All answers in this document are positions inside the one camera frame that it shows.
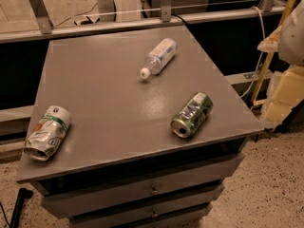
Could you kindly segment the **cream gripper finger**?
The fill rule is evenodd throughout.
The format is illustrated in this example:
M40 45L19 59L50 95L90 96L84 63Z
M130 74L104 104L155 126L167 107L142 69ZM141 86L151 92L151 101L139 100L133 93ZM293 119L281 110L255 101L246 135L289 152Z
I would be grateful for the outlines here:
M278 42L282 26L276 28L268 37L261 41L257 49L262 52L278 52Z

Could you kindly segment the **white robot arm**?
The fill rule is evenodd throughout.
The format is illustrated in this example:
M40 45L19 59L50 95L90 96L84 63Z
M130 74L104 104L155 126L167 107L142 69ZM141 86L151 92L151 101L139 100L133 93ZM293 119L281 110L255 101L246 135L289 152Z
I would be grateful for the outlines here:
M261 41L257 49L277 52L280 60L304 66L304 0L301 0L283 24Z

